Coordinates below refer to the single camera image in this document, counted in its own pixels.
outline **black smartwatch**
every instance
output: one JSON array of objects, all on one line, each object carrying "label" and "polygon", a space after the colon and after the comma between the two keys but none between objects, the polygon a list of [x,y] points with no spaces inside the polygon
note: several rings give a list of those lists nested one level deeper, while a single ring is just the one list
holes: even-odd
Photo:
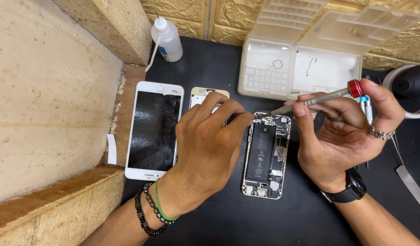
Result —
[{"label": "black smartwatch", "polygon": [[350,168],[346,173],[346,189],[338,193],[327,193],[320,189],[329,202],[348,203],[360,200],[366,194],[366,186],[355,168]]}]

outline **green rubber band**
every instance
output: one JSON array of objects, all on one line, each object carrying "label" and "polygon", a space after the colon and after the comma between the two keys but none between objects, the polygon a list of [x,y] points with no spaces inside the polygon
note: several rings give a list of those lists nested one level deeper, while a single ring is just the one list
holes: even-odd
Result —
[{"label": "green rubber band", "polygon": [[157,195],[157,182],[158,182],[158,180],[159,180],[160,178],[158,178],[156,181],[155,181],[155,200],[157,201],[157,207],[158,207],[158,211],[160,212],[160,214],[163,216],[163,218],[165,218],[166,220],[170,220],[170,221],[173,221],[173,220],[176,220],[176,219],[178,219],[179,218],[179,216],[178,217],[176,217],[176,218],[168,218],[166,215],[164,215],[163,214],[163,211],[161,210],[161,207],[160,207],[160,203],[158,202],[158,195]]}]

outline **blue label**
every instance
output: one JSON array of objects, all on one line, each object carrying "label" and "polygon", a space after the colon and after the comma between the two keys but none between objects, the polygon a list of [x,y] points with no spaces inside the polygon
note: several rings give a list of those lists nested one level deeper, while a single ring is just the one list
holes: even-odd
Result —
[{"label": "blue label", "polygon": [[165,49],[164,47],[158,46],[158,50],[159,50],[162,54],[167,55],[167,53],[166,53],[166,49]]}]

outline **disassembled iphone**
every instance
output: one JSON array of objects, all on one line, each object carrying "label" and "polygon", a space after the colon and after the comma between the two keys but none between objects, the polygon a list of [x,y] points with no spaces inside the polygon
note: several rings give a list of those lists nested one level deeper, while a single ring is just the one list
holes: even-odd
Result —
[{"label": "disassembled iphone", "polygon": [[[190,94],[190,106],[189,109],[191,109],[196,104],[202,104],[204,99],[207,97],[207,95],[210,92],[219,92],[227,98],[229,98],[229,92],[224,90],[215,90],[215,89],[209,89],[209,88],[202,88],[202,87],[193,87]],[[220,107],[220,104],[216,104],[216,107],[213,109],[212,113],[216,111]]]},{"label": "disassembled iphone", "polygon": [[290,124],[290,118],[282,115],[253,120],[242,181],[245,195],[271,199],[281,197]]},{"label": "disassembled iphone", "polygon": [[156,181],[176,163],[175,126],[184,88],[140,81],[136,87],[125,176]]}]

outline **transparent lid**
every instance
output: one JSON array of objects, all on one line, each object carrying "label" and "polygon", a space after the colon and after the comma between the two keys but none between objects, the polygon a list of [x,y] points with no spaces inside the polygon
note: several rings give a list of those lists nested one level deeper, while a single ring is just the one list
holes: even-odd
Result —
[{"label": "transparent lid", "polygon": [[292,45],[328,0],[265,0],[251,38]]},{"label": "transparent lid", "polygon": [[300,46],[363,55],[420,21],[420,14],[368,5],[360,13],[328,10]]}]

